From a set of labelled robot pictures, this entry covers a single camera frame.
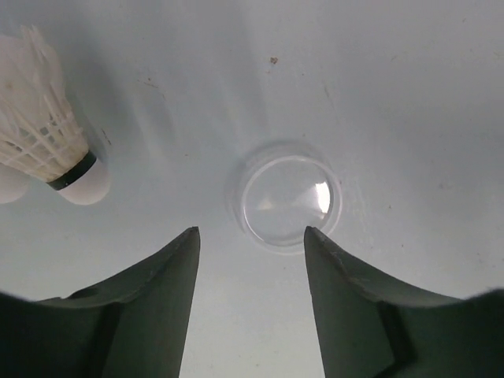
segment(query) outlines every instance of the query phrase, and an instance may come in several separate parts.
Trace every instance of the black stripe on shuttlecock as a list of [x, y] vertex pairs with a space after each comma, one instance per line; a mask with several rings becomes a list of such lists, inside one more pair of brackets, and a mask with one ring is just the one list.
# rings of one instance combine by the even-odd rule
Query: black stripe on shuttlecock
[[89, 169], [96, 162], [96, 156], [90, 150], [87, 154], [79, 161], [75, 167], [70, 169], [63, 176], [57, 178], [54, 181], [51, 181], [49, 184], [55, 191], [60, 191], [61, 189], [65, 189], [67, 186], [75, 183], [80, 177], [84, 176], [84, 174], [89, 171]]

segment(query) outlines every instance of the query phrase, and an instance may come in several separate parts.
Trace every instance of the circular rim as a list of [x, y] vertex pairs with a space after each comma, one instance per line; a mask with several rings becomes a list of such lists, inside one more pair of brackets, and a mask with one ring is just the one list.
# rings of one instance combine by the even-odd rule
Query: circular rim
[[[276, 254], [281, 255], [298, 255], [303, 254], [304, 250], [298, 250], [302, 246], [302, 239], [300, 241], [287, 241], [285, 244], [273, 244], [268, 243], [263, 240], [260, 235], [258, 235], [254, 229], [251, 227], [249, 219], [246, 214], [246, 198], [250, 192], [254, 181], [266, 170], [272, 168], [274, 165], [283, 163], [286, 161], [300, 161], [302, 163], [308, 163], [317, 166], [325, 175], [328, 182], [329, 190], [331, 193], [331, 205], [328, 210], [328, 214], [324, 219], [324, 223], [320, 226], [322, 232], [329, 233], [334, 230], [336, 225], [339, 223], [339, 218], [343, 211], [343, 193], [341, 190], [341, 185], [336, 174], [331, 170], [331, 168], [319, 161], [316, 158], [306, 156], [304, 154], [288, 154], [283, 156], [276, 156], [267, 159], [266, 161], [258, 161], [256, 164], [252, 165], [248, 171], [252, 172], [246, 175], [246, 183], [241, 191], [241, 196], [239, 198], [239, 222], [242, 229], [252, 236], [252, 239], [259, 243], [261, 246], [265, 247], [267, 250], [272, 251]], [[335, 199], [339, 200], [338, 209], [335, 209]]]

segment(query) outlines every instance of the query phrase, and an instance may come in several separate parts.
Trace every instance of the white shuttlecock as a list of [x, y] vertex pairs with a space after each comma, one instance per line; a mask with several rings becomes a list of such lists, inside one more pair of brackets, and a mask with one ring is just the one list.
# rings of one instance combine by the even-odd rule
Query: white shuttlecock
[[28, 191], [30, 176], [0, 164], [0, 204], [23, 197]]
[[21, 31], [23, 39], [0, 35], [0, 163], [70, 202], [98, 202], [109, 191], [109, 174], [65, 98], [59, 58], [36, 27]]

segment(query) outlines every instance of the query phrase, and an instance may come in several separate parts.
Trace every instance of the transparent lid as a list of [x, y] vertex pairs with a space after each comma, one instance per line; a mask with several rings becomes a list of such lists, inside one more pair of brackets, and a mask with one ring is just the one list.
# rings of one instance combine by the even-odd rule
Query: transparent lid
[[313, 149], [282, 145], [254, 156], [239, 189], [244, 231], [270, 250], [302, 252], [307, 226], [331, 231], [341, 213], [334, 173]]

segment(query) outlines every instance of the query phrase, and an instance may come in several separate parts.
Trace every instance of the clear plastic cup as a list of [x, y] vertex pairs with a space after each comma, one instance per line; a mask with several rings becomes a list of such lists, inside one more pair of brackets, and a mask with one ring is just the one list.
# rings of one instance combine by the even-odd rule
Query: clear plastic cup
[[236, 173], [232, 207], [245, 233], [278, 254], [302, 253], [307, 226], [334, 229], [342, 192], [331, 167], [311, 146], [279, 143], [253, 154]]

